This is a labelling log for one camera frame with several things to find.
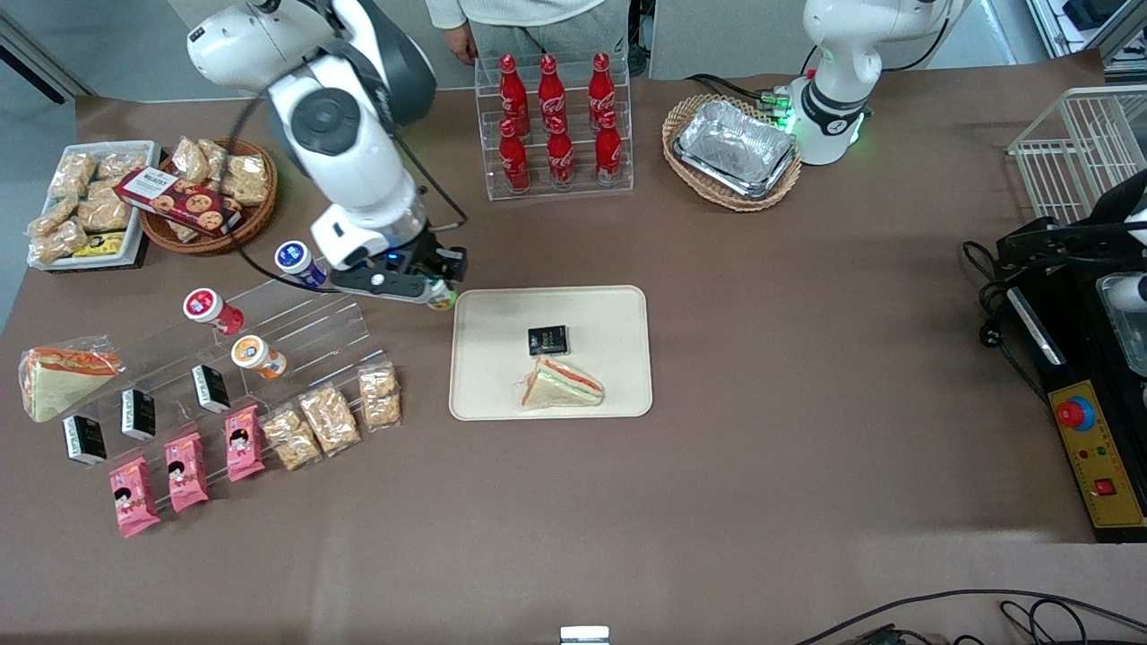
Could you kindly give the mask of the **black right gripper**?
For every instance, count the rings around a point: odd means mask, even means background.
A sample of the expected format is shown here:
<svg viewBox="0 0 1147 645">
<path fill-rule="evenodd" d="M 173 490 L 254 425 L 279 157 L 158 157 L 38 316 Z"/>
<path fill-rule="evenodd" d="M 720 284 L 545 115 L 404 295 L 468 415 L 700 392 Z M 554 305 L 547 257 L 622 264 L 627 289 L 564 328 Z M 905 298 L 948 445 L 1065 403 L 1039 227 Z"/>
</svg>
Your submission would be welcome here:
<svg viewBox="0 0 1147 645">
<path fill-rule="evenodd" d="M 385 282 L 388 277 L 422 275 L 426 295 L 448 295 L 448 281 L 465 281 L 470 258 L 465 246 L 439 244 L 430 232 L 418 234 L 407 244 L 396 246 L 369 258 L 369 281 Z"/>
</svg>

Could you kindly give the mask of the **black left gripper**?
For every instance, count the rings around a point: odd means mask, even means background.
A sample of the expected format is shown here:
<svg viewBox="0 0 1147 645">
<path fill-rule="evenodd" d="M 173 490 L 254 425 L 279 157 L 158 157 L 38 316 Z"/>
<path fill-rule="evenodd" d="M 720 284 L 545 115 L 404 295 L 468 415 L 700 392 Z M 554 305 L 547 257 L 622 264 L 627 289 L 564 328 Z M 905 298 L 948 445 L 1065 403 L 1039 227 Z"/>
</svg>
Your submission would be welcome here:
<svg viewBox="0 0 1147 645">
<path fill-rule="evenodd" d="M 994 259 L 994 275 L 1014 277 L 1022 272 L 1054 269 L 1064 258 L 1121 271 L 1144 272 L 1145 228 L 1144 210 L 1110 223 L 1093 223 L 1092 218 L 1070 226 L 1061 226 L 1056 222 L 1031 222 L 996 241 L 998 257 Z"/>
</svg>

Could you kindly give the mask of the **person's bare hand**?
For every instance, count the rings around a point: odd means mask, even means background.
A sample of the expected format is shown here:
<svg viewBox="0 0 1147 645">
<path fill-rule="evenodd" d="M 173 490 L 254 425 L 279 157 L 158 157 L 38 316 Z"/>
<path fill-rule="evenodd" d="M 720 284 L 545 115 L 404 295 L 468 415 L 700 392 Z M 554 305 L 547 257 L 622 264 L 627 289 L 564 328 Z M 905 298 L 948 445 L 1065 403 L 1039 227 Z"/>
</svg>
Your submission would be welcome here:
<svg viewBox="0 0 1147 645">
<path fill-rule="evenodd" d="M 462 25 L 443 30 L 442 34 L 448 50 L 463 65 L 473 67 L 475 64 L 479 57 L 479 50 L 477 50 L 474 33 L 467 21 Z"/>
</svg>

